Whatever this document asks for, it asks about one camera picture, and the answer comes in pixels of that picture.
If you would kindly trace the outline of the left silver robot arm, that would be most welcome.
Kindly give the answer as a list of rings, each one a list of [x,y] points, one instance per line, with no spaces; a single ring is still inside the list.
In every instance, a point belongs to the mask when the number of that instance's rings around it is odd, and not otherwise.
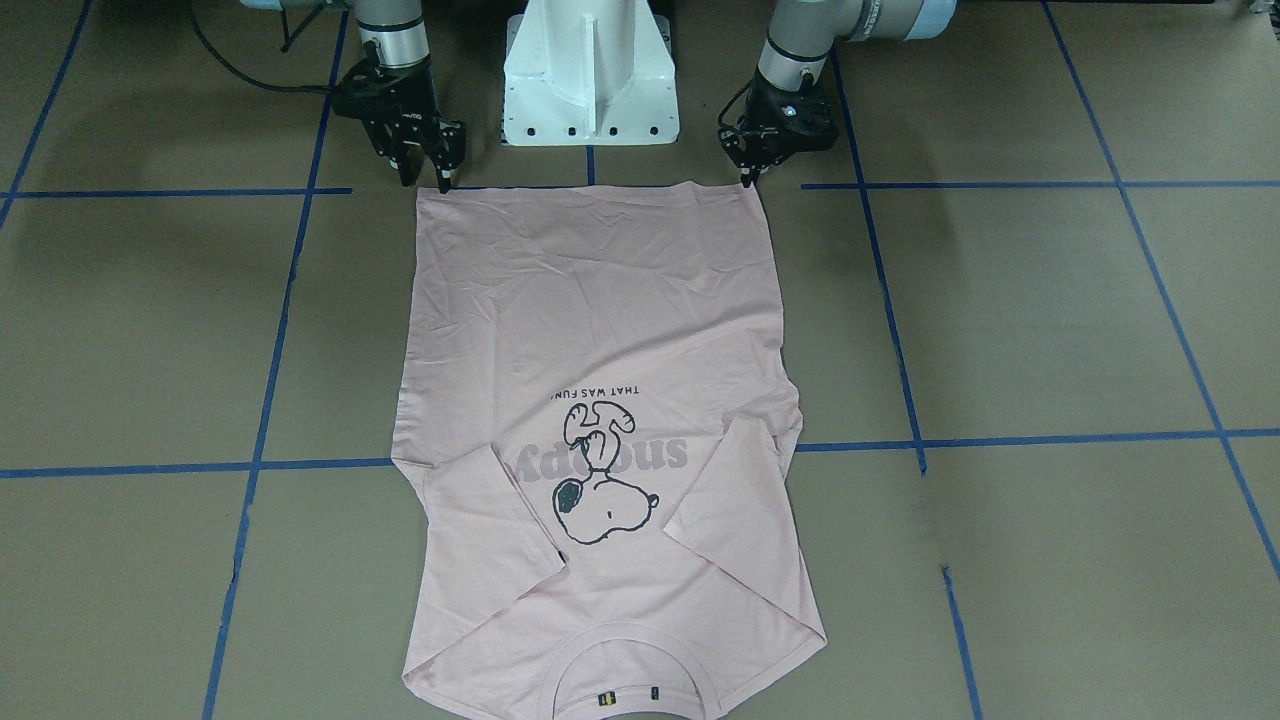
[[[744,100],[728,123],[717,117],[718,140],[749,188],[772,167],[801,152],[832,149],[838,137],[820,76],[837,42],[924,40],[941,35],[955,1],[778,1],[756,69],[726,104]]]

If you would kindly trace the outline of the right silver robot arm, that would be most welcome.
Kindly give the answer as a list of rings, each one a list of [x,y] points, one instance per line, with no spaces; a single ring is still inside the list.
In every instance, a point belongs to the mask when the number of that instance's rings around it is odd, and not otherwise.
[[[361,58],[333,86],[251,85],[282,94],[324,94],[332,110],[358,120],[375,154],[397,170],[404,187],[433,168],[436,190],[447,193],[465,161],[466,128],[444,117],[438,101],[431,51],[420,1],[306,1],[312,14],[348,12],[358,31]]]

